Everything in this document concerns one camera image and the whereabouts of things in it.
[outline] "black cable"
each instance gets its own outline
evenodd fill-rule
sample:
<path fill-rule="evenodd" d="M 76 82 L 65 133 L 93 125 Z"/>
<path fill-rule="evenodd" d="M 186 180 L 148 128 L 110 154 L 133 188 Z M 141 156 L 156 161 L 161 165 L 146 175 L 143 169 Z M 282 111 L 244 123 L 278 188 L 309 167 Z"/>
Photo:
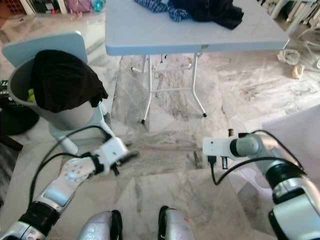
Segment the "black cable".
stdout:
<path fill-rule="evenodd" d="M 221 181 L 229 174 L 231 173 L 232 171 L 236 170 L 237 168 L 240 168 L 242 167 L 243 165 L 246 165 L 246 164 L 250 164 L 250 163 L 254 163 L 254 162 L 259 162 L 259 161 L 270 161 L 270 160 L 273 160 L 273 161 L 276 161 L 276 160 L 279 160 L 279 161 L 282 161 L 282 162 L 286 162 L 286 163 L 289 163 L 291 165 L 294 165 L 296 167 L 295 164 L 293 164 L 291 161 L 288 161 L 286 159 L 283 159 L 283 158 L 279 158 L 279 157 L 273 157 L 273 156 L 266 156 L 266 157 L 257 157 L 257 158 L 252 158 L 252 159 L 249 159 L 249 160 L 245 160 L 245 161 L 242 161 L 240 163 L 238 163 L 237 165 L 229 168 L 228 171 L 224 172 L 221 177 L 218 179 L 218 181 L 216 181 L 216 178 L 215 178 L 215 172 L 214 172 L 214 164 L 212 164 L 210 162 L 210 168 L 211 168 L 211 175 L 212 175 L 212 180 L 213 180 L 213 183 L 214 185 L 218 186 Z"/>
<path fill-rule="evenodd" d="M 251 132 L 251 134 L 255 134 L 255 133 L 264 133 L 270 137 L 272 137 L 274 140 L 277 141 L 277 143 L 298 163 L 299 167 L 304 170 L 304 167 L 302 166 L 302 164 L 300 163 L 300 161 L 295 157 L 295 155 L 293 155 L 292 152 L 289 151 L 288 148 L 286 148 L 285 145 L 283 145 L 274 135 L 272 135 L 270 132 L 266 131 L 266 130 L 255 130 L 253 132 Z"/>
<path fill-rule="evenodd" d="M 32 203 L 32 200 L 34 198 L 34 192 L 35 192 L 35 187 L 36 187 L 36 182 L 37 182 L 37 177 L 40 173 L 40 171 L 53 159 L 55 159 L 56 157 L 59 156 L 68 156 L 68 157 L 72 157 L 72 158 L 78 158 L 79 156 L 71 154 L 71 153 L 67 153 L 67 152 L 61 152 L 61 153 L 57 153 L 53 156 L 51 156 L 47 161 L 43 162 L 37 169 L 35 175 L 33 176 L 31 185 L 30 185 L 30 191 L 29 191 L 29 206 Z"/>
<path fill-rule="evenodd" d="M 55 148 L 60 145 L 60 143 L 65 140 L 67 137 L 70 137 L 78 132 L 82 132 L 84 130 L 87 130 L 87 129 L 92 129 L 92 128 L 96 128 L 96 129 L 99 129 L 103 134 L 104 134 L 104 143 L 106 141 L 108 141 L 112 136 L 107 133 L 102 127 L 100 126 L 96 126 L 96 125 L 91 125 L 91 126 L 86 126 L 86 127 L 82 127 L 80 129 L 77 129 L 75 131 L 72 131 L 70 133 L 68 133 L 64 138 L 60 139 L 48 152 L 47 154 L 44 156 L 44 158 L 42 159 L 40 165 L 38 166 L 37 170 L 35 171 L 35 175 L 32 179 L 32 182 L 31 182 L 31 186 L 30 186 L 30 192 L 29 192 L 29 206 L 30 204 L 32 203 L 32 200 L 33 200 L 33 197 L 34 197 L 34 191 L 35 191 L 35 186 L 36 186 L 36 181 L 37 181 L 37 177 L 40 173 L 40 171 L 45 167 L 45 165 L 47 165 L 48 162 L 50 162 L 52 159 L 58 157 L 58 156 L 62 156 L 62 155 L 65 155 L 65 156 L 70 156 L 70 157 L 74 157 L 74 158 L 79 158 L 77 155 L 73 155 L 73 154 L 70 154 L 70 153 L 58 153 L 56 155 L 53 155 L 52 157 L 50 157 L 47 161 L 46 159 L 49 157 L 49 155 L 53 152 L 53 150 L 55 150 Z"/>

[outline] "laundry basket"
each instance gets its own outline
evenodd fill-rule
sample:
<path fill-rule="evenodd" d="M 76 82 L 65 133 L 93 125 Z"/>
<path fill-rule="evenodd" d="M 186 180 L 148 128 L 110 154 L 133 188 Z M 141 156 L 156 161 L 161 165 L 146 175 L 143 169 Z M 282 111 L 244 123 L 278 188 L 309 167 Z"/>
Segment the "laundry basket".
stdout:
<path fill-rule="evenodd" d="M 87 124 L 94 114 L 94 109 L 88 101 L 71 110 L 64 110 L 58 113 L 42 109 L 36 103 L 27 101 L 33 65 L 34 58 L 17 66 L 11 74 L 7 89 L 12 99 L 21 105 L 31 108 L 59 130 L 73 130 Z"/>

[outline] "black fabric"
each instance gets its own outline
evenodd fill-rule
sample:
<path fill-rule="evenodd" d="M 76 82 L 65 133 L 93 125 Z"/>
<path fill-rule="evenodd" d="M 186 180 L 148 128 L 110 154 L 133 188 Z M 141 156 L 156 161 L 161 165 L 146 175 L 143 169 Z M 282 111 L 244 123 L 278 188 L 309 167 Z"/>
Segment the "black fabric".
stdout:
<path fill-rule="evenodd" d="M 174 7 L 186 10 L 198 22 L 216 22 L 235 29 L 241 22 L 242 9 L 233 6 L 233 0 L 172 0 Z"/>
<path fill-rule="evenodd" d="M 37 105 L 58 113 L 87 101 L 93 108 L 108 94 L 97 74 L 76 56 L 59 50 L 43 50 L 34 58 L 30 88 Z"/>

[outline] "plastic bag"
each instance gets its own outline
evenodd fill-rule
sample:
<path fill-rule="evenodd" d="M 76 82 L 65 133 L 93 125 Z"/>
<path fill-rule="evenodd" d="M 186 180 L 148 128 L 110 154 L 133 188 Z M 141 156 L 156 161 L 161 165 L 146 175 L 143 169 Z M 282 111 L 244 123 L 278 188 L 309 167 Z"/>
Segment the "plastic bag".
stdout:
<path fill-rule="evenodd" d="M 103 6 L 104 0 L 92 0 L 92 7 L 95 12 L 99 13 Z"/>
<path fill-rule="evenodd" d="M 277 58 L 280 63 L 297 65 L 300 58 L 300 53 L 294 49 L 285 49 L 279 52 Z"/>
<path fill-rule="evenodd" d="M 92 12 L 91 0 L 65 0 L 65 6 L 72 14 Z"/>

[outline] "white plastic item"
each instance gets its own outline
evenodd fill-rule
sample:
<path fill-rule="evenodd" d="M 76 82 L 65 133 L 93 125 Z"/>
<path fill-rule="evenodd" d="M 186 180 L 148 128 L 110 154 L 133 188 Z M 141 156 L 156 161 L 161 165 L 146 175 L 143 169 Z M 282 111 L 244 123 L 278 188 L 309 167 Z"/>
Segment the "white plastic item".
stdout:
<path fill-rule="evenodd" d="M 302 64 L 295 65 L 292 69 L 292 77 L 294 79 L 301 79 L 302 74 L 304 73 L 305 66 Z"/>
<path fill-rule="evenodd" d="M 300 59 L 300 53 L 295 49 L 285 49 L 279 52 L 277 58 L 280 63 L 297 65 Z"/>

